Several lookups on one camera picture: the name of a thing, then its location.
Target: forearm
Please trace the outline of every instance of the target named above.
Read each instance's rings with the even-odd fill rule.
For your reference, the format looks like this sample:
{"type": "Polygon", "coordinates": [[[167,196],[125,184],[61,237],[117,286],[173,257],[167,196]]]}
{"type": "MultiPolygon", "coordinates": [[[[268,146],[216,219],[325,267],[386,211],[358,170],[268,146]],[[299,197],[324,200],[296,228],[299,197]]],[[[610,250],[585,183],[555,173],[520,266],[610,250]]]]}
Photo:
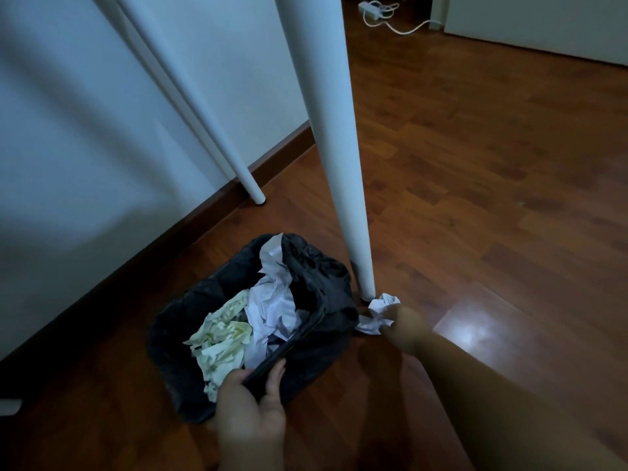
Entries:
{"type": "Polygon", "coordinates": [[[222,451],[219,471],[283,471],[283,447],[277,445],[228,446],[222,451]]]}
{"type": "Polygon", "coordinates": [[[626,469],[555,407],[435,333],[416,341],[421,361],[478,469],[626,469]]]}

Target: white cable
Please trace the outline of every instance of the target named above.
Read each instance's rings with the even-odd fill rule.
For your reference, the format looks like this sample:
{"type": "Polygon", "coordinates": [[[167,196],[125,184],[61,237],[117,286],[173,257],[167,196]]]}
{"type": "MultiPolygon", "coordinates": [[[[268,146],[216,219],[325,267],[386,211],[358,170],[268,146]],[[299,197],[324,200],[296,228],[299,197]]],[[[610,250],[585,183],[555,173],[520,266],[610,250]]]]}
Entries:
{"type": "MultiPolygon", "coordinates": [[[[395,10],[397,8],[399,8],[399,4],[398,3],[393,3],[391,5],[384,5],[379,0],[370,1],[369,5],[375,6],[375,7],[377,7],[379,9],[379,13],[380,13],[381,19],[390,19],[390,18],[392,18],[393,17],[392,15],[394,15],[395,10]]],[[[428,20],[424,21],[423,23],[421,23],[416,28],[412,28],[410,31],[398,31],[395,28],[393,28],[390,25],[390,23],[388,23],[387,21],[382,21],[380,23],[370,24],[368,21],[366,21],[366,12],[362,13],[362,19],[364,20],[364,24],[366,26],[368,26],[368,27],[375,28],[377,26],[381,26],[382,24],[385,24],[386,26],[388,26],[388,28],[390,28],[391,30],[395,31],[397,34],[400,34],[402,36],[405,36],[406,34],[412,34],[414,31],[416,31],[417,29],[419,29],[420,27],[424,26],[427,23],[436,23],[436,24],[440,24],[440,25],[443,24],[443,23],[441,23],[441,22],[439,22],[437,20],[428,19],[428,20]]]]}

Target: trash bin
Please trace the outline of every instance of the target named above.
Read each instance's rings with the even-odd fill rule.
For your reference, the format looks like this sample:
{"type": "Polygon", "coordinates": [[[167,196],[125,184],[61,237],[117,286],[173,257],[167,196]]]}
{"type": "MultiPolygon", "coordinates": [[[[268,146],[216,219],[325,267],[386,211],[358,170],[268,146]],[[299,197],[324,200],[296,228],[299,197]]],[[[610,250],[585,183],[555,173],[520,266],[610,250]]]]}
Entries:
{"type": "MultiPolygon", "coordinates": [[[[155,318],[148,336],[148,355],[159,368],[175,408],[185,421],[208,420],[213,417],[216,404],[204,393],[203,374],[183,342],[199,329],[209,313],[262,278],[259,252],[271,237],[266,234],[255,238],[155,318]]],[[[243,384],[260,400],[268,372],[285,357],[286,372],[279,392],[282,403],[286,403],[348,347],[358,313],[351,299],[351,276],[341,262],[321,253],[296,234],[283,235],[281,250],[292,276],[289,287],[294,305],[310,315],[243,384]]]]}

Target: person's left hand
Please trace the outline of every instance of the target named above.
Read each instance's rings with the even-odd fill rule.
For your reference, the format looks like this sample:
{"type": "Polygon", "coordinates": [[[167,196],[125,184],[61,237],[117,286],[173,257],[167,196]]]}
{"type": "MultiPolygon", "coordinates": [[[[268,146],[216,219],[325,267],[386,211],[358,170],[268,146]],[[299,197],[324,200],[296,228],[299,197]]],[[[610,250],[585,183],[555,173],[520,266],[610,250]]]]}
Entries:
{"type": "Polygon", "coordinates": [[[266,395],[259,405],[242,385],[250,370],[234,370],[218,389],[216,426],[223,451],[246,453],[251,447],[281,450],[286,432],[286,414],[279,399],[279,383],[286,360],[275,364],[266,381],[266,395]]]}

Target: yellow crumpled paper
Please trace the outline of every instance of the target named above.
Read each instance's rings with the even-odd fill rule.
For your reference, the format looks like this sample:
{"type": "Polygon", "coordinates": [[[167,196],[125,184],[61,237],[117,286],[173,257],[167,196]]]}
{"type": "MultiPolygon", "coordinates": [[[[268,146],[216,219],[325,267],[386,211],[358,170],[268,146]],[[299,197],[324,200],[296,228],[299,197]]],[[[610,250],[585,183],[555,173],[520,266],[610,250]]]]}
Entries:
{"type": "Polygon", "coordinates": [[[251,340],[253,328],[233,318],[248,301],[248,289],[238,292],[223,307],[208,314],[199,330],[184,342],[196,357],[207,383],[203,391],[212,402],[216,402],[218,387],[225,376],[244,363],[244,348],[251,340]]]}

